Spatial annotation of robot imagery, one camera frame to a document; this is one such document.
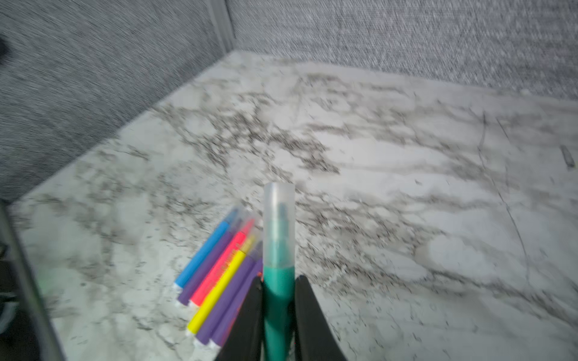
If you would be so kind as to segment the blue highlighter pen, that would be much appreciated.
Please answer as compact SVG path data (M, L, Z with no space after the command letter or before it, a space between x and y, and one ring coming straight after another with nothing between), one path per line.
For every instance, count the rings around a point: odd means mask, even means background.
M184 270L176 278L173 286L176 290L182 290L185 288L186 283L188 283L195 271L200 267L202 262L209 255L241 210L242 206L239 203L235 204L230 209L227 216L216 226L206 242L195 253L189 263L185 266Z

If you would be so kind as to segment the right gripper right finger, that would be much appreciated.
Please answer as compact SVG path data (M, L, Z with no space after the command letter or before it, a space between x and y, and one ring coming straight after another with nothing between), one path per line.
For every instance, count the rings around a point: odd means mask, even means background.
M346 361L305 275L295 281L295 360Z

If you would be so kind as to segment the clear green pen cap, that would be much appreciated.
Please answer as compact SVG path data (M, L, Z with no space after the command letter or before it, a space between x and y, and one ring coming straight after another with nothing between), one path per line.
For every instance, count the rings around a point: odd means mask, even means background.
M272 182L264 188L263 261L273 269L295 264L295 186Z

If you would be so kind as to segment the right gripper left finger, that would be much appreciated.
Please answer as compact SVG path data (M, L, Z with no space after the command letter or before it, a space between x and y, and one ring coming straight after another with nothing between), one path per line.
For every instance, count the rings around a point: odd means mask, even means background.
M263 342L263 282L251 282L227 341L215 360L261 360Z

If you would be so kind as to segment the green highlighter pen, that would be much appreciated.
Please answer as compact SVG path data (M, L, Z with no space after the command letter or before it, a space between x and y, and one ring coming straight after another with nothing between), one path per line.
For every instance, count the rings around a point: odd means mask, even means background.
M263 261L264 357L285 360L292 338L295 268L273 269Z

